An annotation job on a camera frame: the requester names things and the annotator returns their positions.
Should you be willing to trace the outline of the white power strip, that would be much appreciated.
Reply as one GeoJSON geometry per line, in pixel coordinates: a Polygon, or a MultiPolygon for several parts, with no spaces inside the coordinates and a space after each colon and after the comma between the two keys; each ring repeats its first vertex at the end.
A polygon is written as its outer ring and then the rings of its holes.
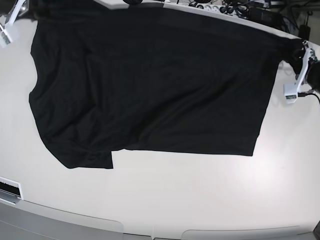
{"type": "Polygon", "coordinates": [[[215,5],[211,3],[198,3],[198,2],[191,2],[188,6],[203,9],[210,12],[220,13],[220,14],[222,14],[222,12],[220,11],[220,8],[223,7],[223,5],[215,5]]]}

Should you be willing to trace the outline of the black t-shirt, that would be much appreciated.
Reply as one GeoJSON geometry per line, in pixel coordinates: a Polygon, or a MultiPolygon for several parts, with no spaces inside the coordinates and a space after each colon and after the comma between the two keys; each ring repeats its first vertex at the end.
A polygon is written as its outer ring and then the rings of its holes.
{"type": "Polygon", "coordinates": [[[122,149],[252,156],[279,63],[300,39],[158,7],[33,0],[29,95],[67,168],[111,169],[122,149]]]}

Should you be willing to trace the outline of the small black adapter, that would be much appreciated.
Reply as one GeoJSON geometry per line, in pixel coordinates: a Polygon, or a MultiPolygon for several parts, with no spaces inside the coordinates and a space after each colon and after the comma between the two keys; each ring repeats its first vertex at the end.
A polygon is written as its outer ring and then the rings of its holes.
{"type": "Polygon", "coordinates": [[[306,24],[302,24],[299,27],[299,31],[298,31],[298,37],[308,41],[310,39],[310,33],[311,33],[311,28],[306,25],[306,24]]]}

